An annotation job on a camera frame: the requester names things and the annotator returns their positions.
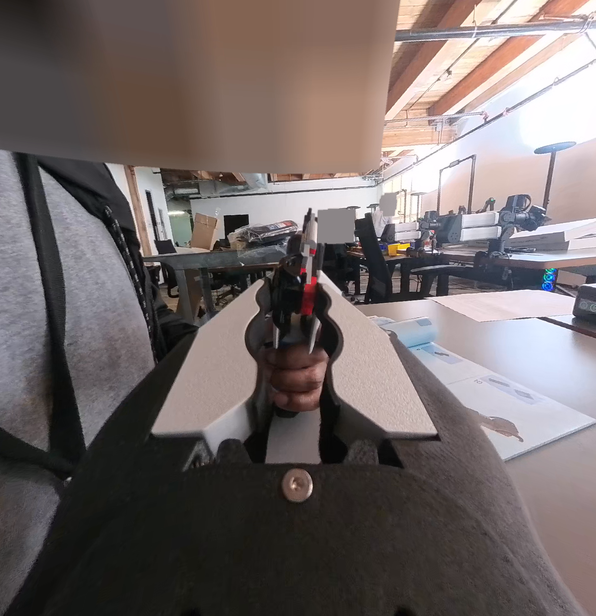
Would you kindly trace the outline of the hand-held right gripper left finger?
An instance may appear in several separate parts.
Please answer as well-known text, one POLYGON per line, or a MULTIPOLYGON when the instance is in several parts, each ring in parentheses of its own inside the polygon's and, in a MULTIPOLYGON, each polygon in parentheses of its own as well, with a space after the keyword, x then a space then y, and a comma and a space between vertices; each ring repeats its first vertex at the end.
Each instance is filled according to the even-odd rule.
POLYGON ((270 420, 258 361, 270 340, 270 281, 257 280, 201 327, 151 433, 201 437, 209 448, 245 442, 270 420))

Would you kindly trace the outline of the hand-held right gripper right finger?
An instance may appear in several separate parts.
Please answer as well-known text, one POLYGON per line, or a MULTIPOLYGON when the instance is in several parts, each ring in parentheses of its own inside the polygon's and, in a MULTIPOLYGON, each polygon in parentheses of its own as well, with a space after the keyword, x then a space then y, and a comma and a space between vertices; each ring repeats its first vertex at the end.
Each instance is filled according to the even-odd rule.
POLYGON ((342 441, 418 439, 437 430, 390 336, 321 273, 315 315, 329 356, 322 414, 342 441))

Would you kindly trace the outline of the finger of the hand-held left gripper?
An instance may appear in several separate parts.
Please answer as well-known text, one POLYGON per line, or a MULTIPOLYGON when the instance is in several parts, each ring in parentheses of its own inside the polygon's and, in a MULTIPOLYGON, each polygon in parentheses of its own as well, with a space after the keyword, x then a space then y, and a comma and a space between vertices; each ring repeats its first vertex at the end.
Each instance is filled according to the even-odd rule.
POLYGON ((273 348, 278 350, 283 338, 291 331, 292 311, 283 307, 272 309, 273 348))
POLYGON ((322 318, 324 304, 315 303, 309 314, 305 315, 305 336, 308 346, 308 354, 311 355, 315 350, 315 345, 318 340, 319 330, 322 326, 322 318))

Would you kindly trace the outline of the grey red brick model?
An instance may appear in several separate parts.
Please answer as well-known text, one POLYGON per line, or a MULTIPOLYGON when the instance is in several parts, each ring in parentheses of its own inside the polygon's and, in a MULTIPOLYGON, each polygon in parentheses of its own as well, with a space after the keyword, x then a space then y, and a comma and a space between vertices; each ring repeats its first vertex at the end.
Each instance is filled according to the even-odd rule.
POLYGON ((297 248, 290 249, 288 253, 300 252, 303 256, 309 257, 308 270, 310 273, 310 284, 307 287, 310 304, 308 309, 309 313, 315 305, 318 278, 322 270, 324 259, 324 243, 318 242, 317 229, 317 215, 312 209, 309 209, 303 221, 302 235, 297 248))

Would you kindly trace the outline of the person's left forearm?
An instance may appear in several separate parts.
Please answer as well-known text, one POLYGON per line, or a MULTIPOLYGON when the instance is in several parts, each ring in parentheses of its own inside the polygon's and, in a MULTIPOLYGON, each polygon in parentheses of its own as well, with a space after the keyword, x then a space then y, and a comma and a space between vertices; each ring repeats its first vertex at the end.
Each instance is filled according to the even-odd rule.
POLYGON ((143 289, 143 315, 155 363, 159 363, 179 342, 198 328, 171 310, 160 290, 147 278, 143 289))

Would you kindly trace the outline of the wooden robot desk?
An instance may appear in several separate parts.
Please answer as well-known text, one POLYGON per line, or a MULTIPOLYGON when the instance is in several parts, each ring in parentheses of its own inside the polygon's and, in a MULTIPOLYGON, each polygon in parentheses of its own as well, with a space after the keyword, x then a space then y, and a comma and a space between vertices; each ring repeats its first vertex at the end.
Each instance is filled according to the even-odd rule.
MULTIPOLYGON (((368 272, 361 248, 348 250, 348 256, 368 272)), ((451 279, 459 280, 461 289, 473 282, 502 290, 542 290, 543 270, 547 268, 558 269, 557 283, 563 272, 583 276, 586 283, 596 283, 596 248, 525 252, 498 258, 484 257, 475 250, 448 248, 420 254, 406 251, 384 258, 392 277, 391 303, 448 296, 451 279)), ((359 283, 357 275, 356 291, 365 297, 367 284, 360 289, 359 283)))

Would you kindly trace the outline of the grey adjoining desk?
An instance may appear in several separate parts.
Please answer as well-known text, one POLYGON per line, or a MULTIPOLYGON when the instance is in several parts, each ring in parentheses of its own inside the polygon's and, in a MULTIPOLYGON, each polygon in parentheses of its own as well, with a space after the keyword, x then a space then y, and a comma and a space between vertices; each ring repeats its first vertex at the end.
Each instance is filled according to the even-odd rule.
POLYGON ((540 320, 596 339, 596 321, 581 319, 573 315, 540 317, 540 320))

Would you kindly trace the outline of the plastic wrapped bundle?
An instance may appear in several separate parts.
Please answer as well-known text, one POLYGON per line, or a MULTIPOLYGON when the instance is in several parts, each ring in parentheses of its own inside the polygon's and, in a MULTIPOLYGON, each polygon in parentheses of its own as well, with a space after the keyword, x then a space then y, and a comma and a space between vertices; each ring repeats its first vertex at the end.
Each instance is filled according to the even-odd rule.
POLYGON ((299 232, 293 220, 283 220, 266 225, 247 225, 230 232, 227 239, 230 248, 237 251, 277 248, 285 252, 290 239, 299 232))

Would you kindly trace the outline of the black office chair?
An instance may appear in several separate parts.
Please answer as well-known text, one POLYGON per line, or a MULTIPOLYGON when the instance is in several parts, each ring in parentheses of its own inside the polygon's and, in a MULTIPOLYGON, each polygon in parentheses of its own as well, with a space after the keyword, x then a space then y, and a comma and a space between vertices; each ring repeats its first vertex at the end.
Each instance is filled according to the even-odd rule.
POLYGON ((372 215, 357 219, 355 232, 366 261, 369 273, 364 301, 366 304, 382 304, 393 301, 393 286, 390 270, 380 249, 372 215))

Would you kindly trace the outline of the cardboard box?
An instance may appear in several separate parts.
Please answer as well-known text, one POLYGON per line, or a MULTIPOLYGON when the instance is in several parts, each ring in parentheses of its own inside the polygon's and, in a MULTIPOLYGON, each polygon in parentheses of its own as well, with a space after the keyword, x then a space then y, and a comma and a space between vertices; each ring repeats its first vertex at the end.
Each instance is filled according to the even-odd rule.
POLYGON ((195 212, 189 247, 197 251, 211 251, 218 238, 220 221, 213 216, 195 212))

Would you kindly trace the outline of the white paper sheet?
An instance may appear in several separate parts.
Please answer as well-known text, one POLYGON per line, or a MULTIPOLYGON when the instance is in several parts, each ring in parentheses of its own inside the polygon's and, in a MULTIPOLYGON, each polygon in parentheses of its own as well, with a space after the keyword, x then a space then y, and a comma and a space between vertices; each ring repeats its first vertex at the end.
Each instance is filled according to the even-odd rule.
POLYGON ((574 297, 530 289, 441 296, 432 301, 477 322, 568 316, 575 304, 574 297))

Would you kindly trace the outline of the brick instruction booklet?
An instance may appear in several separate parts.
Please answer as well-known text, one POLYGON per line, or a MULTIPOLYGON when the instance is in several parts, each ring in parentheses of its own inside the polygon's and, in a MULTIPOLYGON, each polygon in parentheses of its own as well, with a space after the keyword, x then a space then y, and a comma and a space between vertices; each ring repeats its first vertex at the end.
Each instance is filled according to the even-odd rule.
POLYGON ((370 319, 402 342, 463 404, 504 461, 592 427, 596 420, 445 349, 429 317, 370 319))

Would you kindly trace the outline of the stack of white flat boxes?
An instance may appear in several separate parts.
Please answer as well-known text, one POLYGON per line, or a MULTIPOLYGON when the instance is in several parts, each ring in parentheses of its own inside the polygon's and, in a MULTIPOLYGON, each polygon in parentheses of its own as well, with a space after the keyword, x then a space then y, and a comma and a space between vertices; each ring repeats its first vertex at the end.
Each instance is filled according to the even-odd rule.
POLYGON ((518 232, 506 244, 510 248, 534 248, 537 252, 596 248, 596 218, 550 224, 532 232, 518 232))

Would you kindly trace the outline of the black floor lamp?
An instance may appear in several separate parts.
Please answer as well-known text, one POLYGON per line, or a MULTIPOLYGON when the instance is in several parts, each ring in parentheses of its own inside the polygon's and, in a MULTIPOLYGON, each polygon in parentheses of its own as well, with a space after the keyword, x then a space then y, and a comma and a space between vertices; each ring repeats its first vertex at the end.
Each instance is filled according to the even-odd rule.
POLYGON ((572 147, 575 147, 577 143, 575 141, 567 141, 567 142, 557 142, 549 145, 543 145, 541 147, 536 148, 533 153, 535 155, 549 155, 549 163, 548 163, 548 171, 547 178, 545 183, 545 189, 543 193, 542 199, 542 208, 544 211, 548 210, 548 204, 550 202, 550 191, 553 181, 553 175, 556 164, 556 157, 560 151, 568 150, 572 147))

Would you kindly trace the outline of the black frame stand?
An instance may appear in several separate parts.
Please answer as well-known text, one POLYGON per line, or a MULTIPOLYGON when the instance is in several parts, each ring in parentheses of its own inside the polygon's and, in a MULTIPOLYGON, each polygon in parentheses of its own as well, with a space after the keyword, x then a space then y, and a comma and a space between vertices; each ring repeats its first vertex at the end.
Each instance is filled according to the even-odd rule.
POLYGON ((437 214, 440 214, 440 212, 441 212, 441 190, 442 190, 442 174, 443 174, 443 172, 447 171, 447 170, 451 170, 451 169, 461 165, 462 163, 464 163, 466 161, 470 161, 471 162, 471 172, 470 172, 470 183, 469 183, 469 189, 468 189, 468 201, 467 201, 467 205, 466 205, 465 210, 466 210, 467 214, 471 214, 472 213, 474 183, 475 183, 475 175, 476 175, 476 161, 477 161, 477 156, 475 154, 470 155, 470 156, 465 157, 465 158, 456 159, 455 161, 452 161, 451 163, 449 163, 447 166, 440 168, 440 170, 439 170, 439 177, 438 177, 437 202, 436 202, 436 212, 437 212, 437 214))

